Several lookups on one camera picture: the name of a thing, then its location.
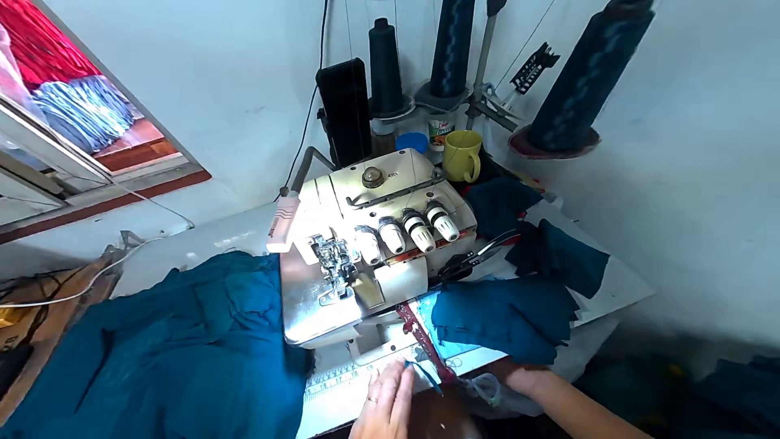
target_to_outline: hand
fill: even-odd
[[[494,361],[486,367],[487,371],[495,375],[499,381],[505,383],[515,392],[532,399],[539,381],[554,376],[554,373],[550,372],[547,366],[519,365],[510,360],[509,357]]]
[[[352,425],[349,439],[406,439],[412,409],[414,369],[392,362],[380,375],[375,369],[368,382],[363,411]]]

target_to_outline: yellow mug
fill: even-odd
[[[473,183],[480,176],[482,136],[476,131],[457,130],[444,139],[441,167],[447,180]]]

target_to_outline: thread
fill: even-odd
[[[454,98],[466,90],[475,0],[444,0],[436,35],[431,95]]]
[[[655,13],[652,0],[611,0],[590,18],[528,131],[548,152],[587,146],[590,126],[636,51]]]
[[[404,109],[401,89],[401,69],[395,28],[388,19],[377,18],[368,31],[371,67],[371,112],[374,115],[394,116]]]

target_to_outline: sewing machine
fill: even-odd
[[[298,199],[280,264],[285,339],[304,348],[359,337],[476,237],[471,208],[412,149],[309,180]]]

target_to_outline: black case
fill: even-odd
[[[339,168],[371,155],[366,69],[360,58],[317,72],[325,110],[324,126],[331,142],[331,160]]]

